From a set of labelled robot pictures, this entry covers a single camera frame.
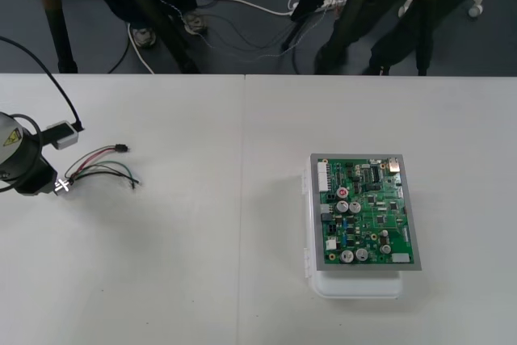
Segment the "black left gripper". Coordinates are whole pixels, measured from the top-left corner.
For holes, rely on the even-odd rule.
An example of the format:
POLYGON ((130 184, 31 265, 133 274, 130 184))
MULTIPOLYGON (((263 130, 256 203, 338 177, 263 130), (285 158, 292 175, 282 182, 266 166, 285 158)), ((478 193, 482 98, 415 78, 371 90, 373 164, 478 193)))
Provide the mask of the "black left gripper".
POLYGON ((57 181, 57 171, 45 158, 36 163, 34 173, 15 190, 23 196, 37 196, 54 192, 57 181))

